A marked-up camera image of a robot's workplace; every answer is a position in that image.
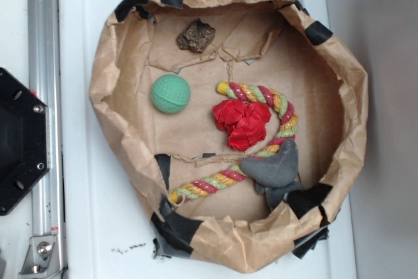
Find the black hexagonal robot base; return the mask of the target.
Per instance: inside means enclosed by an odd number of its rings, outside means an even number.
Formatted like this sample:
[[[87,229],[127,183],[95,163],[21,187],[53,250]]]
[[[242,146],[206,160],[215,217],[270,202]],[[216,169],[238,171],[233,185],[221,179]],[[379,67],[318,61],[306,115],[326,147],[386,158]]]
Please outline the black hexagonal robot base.
[[[1,215],[10,214],[48,170],[47,106],[1,69]]]

